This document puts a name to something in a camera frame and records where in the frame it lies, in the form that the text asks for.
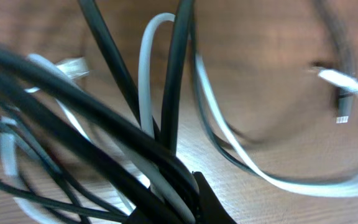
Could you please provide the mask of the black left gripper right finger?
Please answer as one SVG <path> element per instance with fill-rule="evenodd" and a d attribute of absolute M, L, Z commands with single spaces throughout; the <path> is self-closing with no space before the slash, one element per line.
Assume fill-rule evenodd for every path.
<path fill-rule="evenodd" d="M 194 172 L 193 176 L 200 190 L 196 222 L 201 224 L 236 224 L 236 221 L 225 211 L 204 175 L 201 172 Z"/>

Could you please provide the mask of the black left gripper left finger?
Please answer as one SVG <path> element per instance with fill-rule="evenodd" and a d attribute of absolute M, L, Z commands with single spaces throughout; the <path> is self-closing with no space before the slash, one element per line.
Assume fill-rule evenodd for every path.
<path fill-rule="evenodd" d="M 136 208 L 127 218 L 126 224 L 153 224 L 141 210 Z"/>

